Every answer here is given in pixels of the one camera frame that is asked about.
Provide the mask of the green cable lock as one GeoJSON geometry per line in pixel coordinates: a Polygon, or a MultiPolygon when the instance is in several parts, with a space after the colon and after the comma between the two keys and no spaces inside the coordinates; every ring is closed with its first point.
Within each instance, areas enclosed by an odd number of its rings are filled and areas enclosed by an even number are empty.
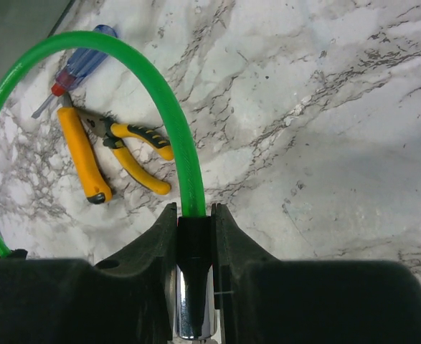
{"type": "MultiPolygon", "coordinates": [[[[50,37],[32,47],[20,57],[0,82],[0,110],[12,90],[21,81],[30,69],[44,60],[44,58],[70,48],[90,48],[108,54],[123,63],[146,88],[164,122],[165,129],[169,134],[172,151],[175,156],[176,171],[179,180],[181,197],[181,210],[183,215],[205,216],[206,206],[204,200],[204,187],[202,174],[197,157],[194,141],[186,121],[185,115],[160,72],[137,50],[119,39],[106,34],[95,32],[67,32],[50,37]]],[[[185,280],[182,272],[178,273],[179,262],[179,239],[184,234],[180,232],[179,220],[173,222],[176,227],[175,235],[175,265],[176,265],[176,301],[174,307],[176,315],[176,334],[186,340],[205,340],[213,334],[211,319],[195,320],[191,316],[194,304],[186,303],[185,280]]],[[[6,256],[10,249],[0,237],[0,256],[6,256]]]]}

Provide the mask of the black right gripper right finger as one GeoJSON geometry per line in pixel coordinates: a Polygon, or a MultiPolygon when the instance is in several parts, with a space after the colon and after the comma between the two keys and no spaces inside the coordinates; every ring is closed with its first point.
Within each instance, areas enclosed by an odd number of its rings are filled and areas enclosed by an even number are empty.
{"type": "Polygon", "coordinates": [[[212,206],[223,343],[421,343],[421,285],[384,260],[288,260],[212,206]]]}

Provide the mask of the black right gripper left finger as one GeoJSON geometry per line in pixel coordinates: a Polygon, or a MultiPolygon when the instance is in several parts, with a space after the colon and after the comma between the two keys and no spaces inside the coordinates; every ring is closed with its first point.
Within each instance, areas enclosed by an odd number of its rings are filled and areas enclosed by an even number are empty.
{"type": "Polygon", "coordinates": [[[121,250],[84,259],[0,258],[0,343],[167,343],[177,207],[121,250]]]}

